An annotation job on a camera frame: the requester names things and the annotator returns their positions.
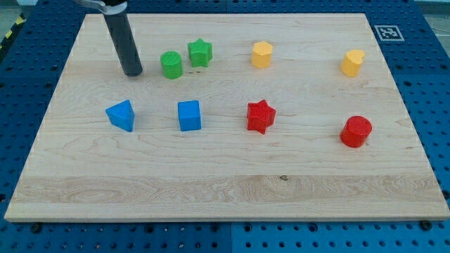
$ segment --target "plastic toy block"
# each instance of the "plastic toy block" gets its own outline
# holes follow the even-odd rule
[[[372,124],[365,117],[353,116],[347,120],[340,134],[340,139],[351,148],[359,148],[371,132]]]
[[[366,53],[359,49],[354,49],[346,52],[344,60],[340,65],[340,69],[349,77],[358,75],[359,69],[364,61]]]
[[[134,112],[129,100],[106,109],[106,115],[110,119],[111,124],[125,131],[133,131]]]
[[[183,74],[181,56],[174,51],[168,51],[161,55],[162,73],[168,79],[176,79]]]
[[[208,67],[208,63],[212,59],[212,44],[198,39],[188,44],[188,52],[192,67]]]
[[[257,68],[270,66],[273,46],[265,41],[253,45],[252,64]]]
[[[267,127],[274,124],[275,112],[275,109],[271,108],[265,100],[258,103],[248,103],[247,130],[256,130],[265,134]]]
[[[178,102],[178,120],[182,131],[202,129],[198,100]]]

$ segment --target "green cylinder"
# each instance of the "green cylinder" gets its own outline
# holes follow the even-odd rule
[[[162,73],[168,79],[176,79],[183,74],[181,56],[174,51],[168,51],[161,55]]]

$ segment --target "red block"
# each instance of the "red block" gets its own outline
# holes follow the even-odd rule
[[[347,120],[344,129],[340,133],[341,141],[351,147],[359,148],[372,132],[372,124],[362,116],[353,116]]]
[[[267,127],[274,124],[275,112],[275,109],[271,108],[265,100],[248,103],[247,130],[257,130],[259,133],[265,134]]]

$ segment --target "red star block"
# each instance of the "red star block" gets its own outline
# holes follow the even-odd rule
[[[266,128],[274,124],[275,109],[270,107],[265,100],[258,103],[248,103],[247,130],[257,130],[261,134],[266,133]]]

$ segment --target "red cylinder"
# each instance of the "red cylinder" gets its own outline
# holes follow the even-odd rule
[[[372,124],[362,116],[353,116],[347,120],[344,129],[340,133],[341,141],[351,147],[359,148],[372,132]]]

